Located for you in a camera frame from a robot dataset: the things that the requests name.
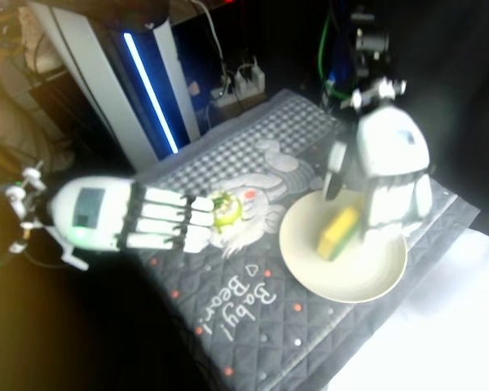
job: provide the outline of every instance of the table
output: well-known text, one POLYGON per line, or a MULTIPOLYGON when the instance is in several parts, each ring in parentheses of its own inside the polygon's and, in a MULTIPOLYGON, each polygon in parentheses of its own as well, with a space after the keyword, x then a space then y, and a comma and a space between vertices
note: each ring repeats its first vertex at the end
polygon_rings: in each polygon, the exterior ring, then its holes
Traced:
MULTIPOLYGON (((228 190, 244 203, 239 233, 214 234, 200 254, 141 251, 156 288, 193 335, 196 360, 226 389, 320 389, 428 274, 478 210, 433 181, 434 207, 407 237, 401 283, 365 304, 317 297, 288 272, 278 230, 287 208, 322 186, 341 122, 288 91, 211 130, 139 179, 204 194, 228 190)), ((352 169, 348 187, 361 178, 352 169)))

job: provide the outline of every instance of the plate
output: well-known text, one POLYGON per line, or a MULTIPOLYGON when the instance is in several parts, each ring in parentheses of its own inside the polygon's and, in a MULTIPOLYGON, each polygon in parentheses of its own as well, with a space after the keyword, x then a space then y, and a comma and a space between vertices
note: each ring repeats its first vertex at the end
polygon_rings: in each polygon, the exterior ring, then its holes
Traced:
POLYGON ((364 240, 357 233, 333 261, 319 256, 320 232, 341 209, 360 200, 360 193, 349 190, 328 202, 322 191, 310 193, 293 204, 280 228, 280 250, 292 275, 316 295, 341 303, 384 296, 400 281, 408 262, 404 238, 378 231, 364 240))

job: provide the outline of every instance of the polka dot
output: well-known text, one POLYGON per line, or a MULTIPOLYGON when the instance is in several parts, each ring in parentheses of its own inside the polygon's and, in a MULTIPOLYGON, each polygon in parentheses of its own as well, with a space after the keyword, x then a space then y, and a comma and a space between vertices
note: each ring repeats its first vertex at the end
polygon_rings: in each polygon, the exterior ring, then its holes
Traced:
POLYGON ((255 190, 248 190, 248 191, 246 191, 246 192, 244 193, 244 197, 245 197, 245 199, 247 199, 247 200, 252 200, 252 199, 254 199, 254 198, 255 198, 255 195, 256 195, 255 190))

